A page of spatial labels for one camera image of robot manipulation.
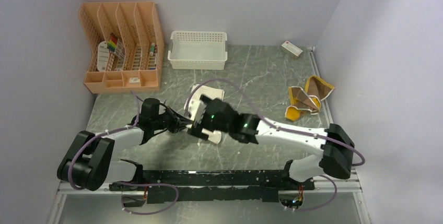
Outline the white towel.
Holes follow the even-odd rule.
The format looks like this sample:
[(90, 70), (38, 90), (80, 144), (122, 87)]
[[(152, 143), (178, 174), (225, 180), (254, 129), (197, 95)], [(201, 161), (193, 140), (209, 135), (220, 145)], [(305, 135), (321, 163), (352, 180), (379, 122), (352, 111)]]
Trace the white towel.
[(216, 129), (213, 122), (217, 106), (223, 105), (224, 90), (208, 87), (202, 84), (195, 85), (187, 98), (184, 111), (188, 118), (194, 121), (188, 125), (188, 132), (198, 130), (202, 127), (200, 139), (206, 139), (209, 142), (219, 144), (222, 138), (222, 132)]

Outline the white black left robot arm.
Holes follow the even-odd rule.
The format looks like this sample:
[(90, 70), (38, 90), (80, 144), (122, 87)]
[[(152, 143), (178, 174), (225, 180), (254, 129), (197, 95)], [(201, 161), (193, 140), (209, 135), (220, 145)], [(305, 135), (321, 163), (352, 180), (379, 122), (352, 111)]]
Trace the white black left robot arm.
[(137, 162), (116, 159), (120, 150), (147, 143), (164, 132), (177, 133), (192, 121), (156, 98), (139, 102), (137, 114), (121, 128), (102, 133), (81, 131), (74, 138), (58, 169), (57, 178), (70, 183), (75, 190), (95, 191), (103, 184), (123, 182), (136, 191), (143, 187), (143, 166)]

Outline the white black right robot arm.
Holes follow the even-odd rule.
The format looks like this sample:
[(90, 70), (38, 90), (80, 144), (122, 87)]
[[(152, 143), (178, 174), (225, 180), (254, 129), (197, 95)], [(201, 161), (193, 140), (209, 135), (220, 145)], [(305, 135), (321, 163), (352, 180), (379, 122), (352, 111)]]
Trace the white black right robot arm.
[(309, 156), (288, 163), (282, 184), (289, 190), (319, 175), (346, 180), (351, 176), (355, 145), (337, 124), (328, 128), (306, 128), (272, 121), (251, 113), (239, 113), (218, 98), (201, 95), (184, 107), (191, 124), (188, 134), (219, 143), (218, 133), (226, 133), (244, 144), (288, 144)]

